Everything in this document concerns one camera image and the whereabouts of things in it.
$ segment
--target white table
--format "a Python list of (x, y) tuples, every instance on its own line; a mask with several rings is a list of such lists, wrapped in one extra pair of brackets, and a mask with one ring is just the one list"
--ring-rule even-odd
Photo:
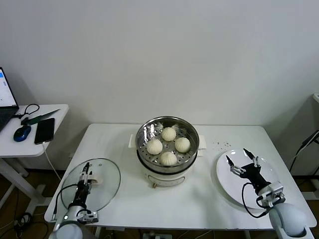
[[(26, 106), (20, 106), (17, 114), (23, 114), (25, 108)], [(55, 118), (54, 132), (56, 132), (69, 110), (68, 105), (40, 105), (40, 109), (31, 114), (29, 119), (46, 114), (56, 109), (60, 110), (50, 116), (50, 118)], [(26, 211), (32, 214), (36, 206), (47, 206), (51, 201), (51, 198), (45, 198), (42, 196), (45, 185), (39, 185), (37, 189), (34, 189), (23, 178), (23, 176), (26, 177), (28, 175), (28, 172), (15, 158), (37, 157), (44, 153), (44, 149), (43, 145), (34, 144), (37, 124), (31, 125), (31, 132), (26, 140), (22, 142), (15, 142), (13, 140), (13, 134), (20, 127), (20, 119), (11, 119), (9, 123), (0, 131), (0, 173), (12, 183), (0, 201), (0, 208), (16, 186), (19, 190), (31, 198), (30, 204)], [(46, 143), (44, 147), (47, 148), (49, 144), (49, 142)]]
[[(96, 157), (117, 163), (121, 185), (113, 201), (99, 212), (96, 226), (195, 230), (272, 229), (269, 217), (254, 219), (222, 189), (216, 176), (218, 157), (233, 148), (247, 148), (263, 156), (276, 169), (288, 203), (300, 207), (309, 227), (317, 222), (265, 130), (259, 126), (195, 126), (205, 136), (207, 149), (191, 167), (189, 178), (171, 188), (151, 188), (141, 171), (136, 151), (128, 148), (130, 135), (140, 125), (92, 124), (71, 160), (62, 181), (78, 164)], [(53, 199), (60, 190), (60, 183)], [(52, 200), (44, 218), (52, 218)], [(61, 200), (58, 214), (66, 213)]]

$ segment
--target knife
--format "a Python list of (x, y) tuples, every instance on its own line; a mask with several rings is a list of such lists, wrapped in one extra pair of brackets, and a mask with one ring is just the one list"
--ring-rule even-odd
[(40, 116), (34, 117), (32, 119), (25, 118), (24, 120), (22, 120), (21, 125), (33, 125), (33, 124), (36, 124), (39, 121), (50, 117), (51, 115), (53, 115), (55, 112), (57, 112), (59, 110), (60, 109), (57, 109), (57, 110), (54, 110), (52, 112), (46, 113), (44, 115), (40, 115)]

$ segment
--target wooden floor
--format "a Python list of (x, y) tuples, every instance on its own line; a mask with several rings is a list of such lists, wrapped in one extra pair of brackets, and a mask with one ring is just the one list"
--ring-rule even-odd
[[(51, 172), (31, 172), (29, 176), (26, 178), (27, 181), (33, 186), (36, 187), (39, 184), (46, 184), (46, 188), (43, 192), (43, 195), (45, 197), (52, 197), (55, 189), (57, 188), (59, 181), (54, 173)], [(0, 197), (2, 197), (6, 190), (9, 188), (10, 183), (3, 178), (0, 175)], [(305, 182), (300, 186), (300, 189), (302, 191), (313, 191), (314, 188), (311, 183)], [(3, 228), (3, 226), (7, 225), (8, 223), (13, 221), (14, 218), (14, 210), (16, 208), (16, 217), (20, 217), (28, 203), (29, 198), (19, 191), (18, 194), (18, 204), (16, 208), (17, 203), (17, 189), (14, 189), (14, 191), (9, 196), (6, 203), (3, 205), (3, 207), (0, 209), (0, 239), (15, 239), (16, 235), (13, 230), (10, 230), (8, 233), (6, 233), (3, 237), (3, 233), (5, 233), (7, 230), (13, 228), (13, 223), (8, 225), (7, 227)], [(313, 213), (315, 214), (317, 220), (319, 219), (319, 201), (308, 201), (308, 204), (310, 208), (312, 209)], [(34, 216), (33, 223), (31, 226), (26, 229), (22, 234), (22, 239), (47, 239), (49, 237), (49, 234), (51, 233), (53, 229), (53, 224), (47, 223), (43, 216), (44, 212), (46, 210), (46, 207), (38, 207), (35, 211), (35, 214), (39, 214), (37, 216)], [(46, 223), (48, 225), (48, 234), (46, 234)], [(89, 228), (90, 231), (94, 232), (95, 228), (91, 227)], [(126, 229), (124, 232), (119, 231), (110, 231), (110, 230), (104, 230), (102, 229), (100, 238), (101, 239), (141, 239), (141, 236), (143, 233), (149, 233), (151, 230), (144, 230), (144, 229)], [(319, 226), (312, 229), (314, 235), (316, 238), (319, 238)], [(182, 233), (185, 233), (186, 231), (172, 231), (172, 230), (154, 230), (156, 233), (161, 234), (171, 234), (173, 236), (173, 239), (178, 238), (181, 236)], [(205, 231), (187, 231), (186, 234), (184, 234), (179, 239), (194, 239), (195, 237), (201, 235)], [(251, 231), (252, 238), (258, 236), (262, 231)], [(244, 239), (245, 234), (243, 231), (214, 231), (210, 232), (204, 236), (201, 237), (201, 239)]]

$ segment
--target phone screen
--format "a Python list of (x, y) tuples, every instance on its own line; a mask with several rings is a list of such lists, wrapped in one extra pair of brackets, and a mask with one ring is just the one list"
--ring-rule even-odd
[(54, 118), (41, 120), (36, 128), (34, 143), (41, 144), (53, 140)]

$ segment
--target white plate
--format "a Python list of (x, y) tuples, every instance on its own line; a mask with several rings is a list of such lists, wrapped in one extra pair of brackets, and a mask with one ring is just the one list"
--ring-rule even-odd
[[(224, 188), (224, 190), (238, 203), (243, 205), (241, 199), (241, 190), (243, 185), (249, 182), (248, 179), (240, 178), (239, 176), (233, 174), (230, 171), (230, 166), (227, 162), (226, 155), (234, 162), (235, 165), (242, 167), (253, 161), (246, 155), (243, 149), (234, 149), (230, 150), (224, 154), (222, 154), (217, 162), (216, 170), (217, 170), (217, 177)], [(261, 172), (260, 174), (269, 182), (278, 181), (278, 176), (272, 169), (272, 167), (267, 163), (267, 161), (261, 157), (258, 158), (259, 163), (261, 165)], [(245, 187), (245, 194), (244, 199), (247, 207), (260, 209), (256, 204), (257, 195), (252, 185), (247, 185)]]

